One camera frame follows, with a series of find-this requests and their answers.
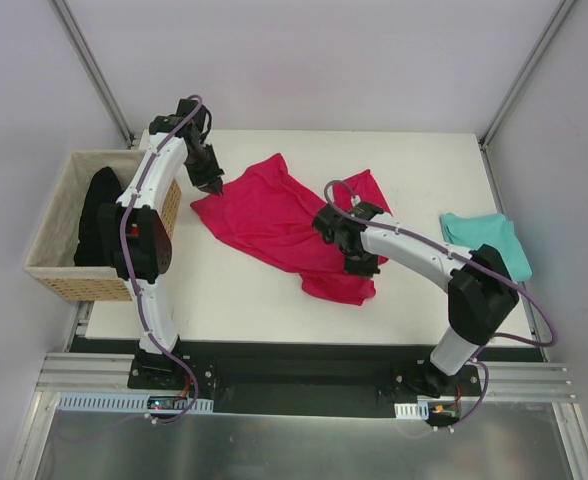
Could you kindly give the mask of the pink t shirt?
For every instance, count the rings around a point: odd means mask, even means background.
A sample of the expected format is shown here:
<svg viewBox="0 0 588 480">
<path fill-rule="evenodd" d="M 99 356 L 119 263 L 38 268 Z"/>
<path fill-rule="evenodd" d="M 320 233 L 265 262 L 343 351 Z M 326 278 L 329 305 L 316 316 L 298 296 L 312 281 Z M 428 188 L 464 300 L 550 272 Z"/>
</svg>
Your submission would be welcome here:
<svg viewBox="0 0 588 480">
<path fill-rule="evenodd" d="M 290 175 L 285 158 L 276 153 L 225 185 L 223 195 L 194 201 L 191 208 L 218 241 L 299 275 L 305 293 L 361 306 L 375 297 L 375 283 L 347 274 L 341 252 L 313 228 L 325 205 Z"/>
</svg>

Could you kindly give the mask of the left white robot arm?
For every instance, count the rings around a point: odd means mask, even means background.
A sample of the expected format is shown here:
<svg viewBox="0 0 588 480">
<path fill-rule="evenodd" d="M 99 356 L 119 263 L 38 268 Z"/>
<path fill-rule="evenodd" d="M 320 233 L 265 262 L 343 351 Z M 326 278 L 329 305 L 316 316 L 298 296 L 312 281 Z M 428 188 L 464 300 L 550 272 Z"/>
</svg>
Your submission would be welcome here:
<svg viewBox="0 0 588 480">
<path fill-rule="evenodd" d="M 141 325 L 139 347 L 146 353 L 168 354 L 179 338 L 164 287 L 172 242 L 161 219 L 176 174 L 184 168 L 199 191 L 223 194 L 224 171 L 206 142 L 211 124 L 211 112 L 198 95 L 181 99 L 175 113 L 155 117 L 131 182 L 115 202 L 98 209 L 104 256 L 135 303 Z"/>
</svg>

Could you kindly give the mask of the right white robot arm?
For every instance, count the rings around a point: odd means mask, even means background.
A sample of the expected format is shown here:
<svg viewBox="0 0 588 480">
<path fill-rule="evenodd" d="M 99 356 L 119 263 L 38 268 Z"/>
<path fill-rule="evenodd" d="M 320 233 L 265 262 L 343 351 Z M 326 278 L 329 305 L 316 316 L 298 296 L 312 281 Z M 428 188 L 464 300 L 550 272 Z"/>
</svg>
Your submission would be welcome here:
<svg viewBox="0 0 588 480">
<path fill-rule="evenodd" d="M 359 202 L 347 213 L 327 204 L 312 222 L 324 243 L 344 256 L 346 273 L 370 278 L 384 257 L 428 279 L 447 295 L 449 326 L 430 353 L 426 387 L 447 394 L 459 371 L 487 345 L 519 302 L 507 267 L 495 248 L 464 250 L 434 242 L 395 224 L 381 208 Z"/>
</svg>

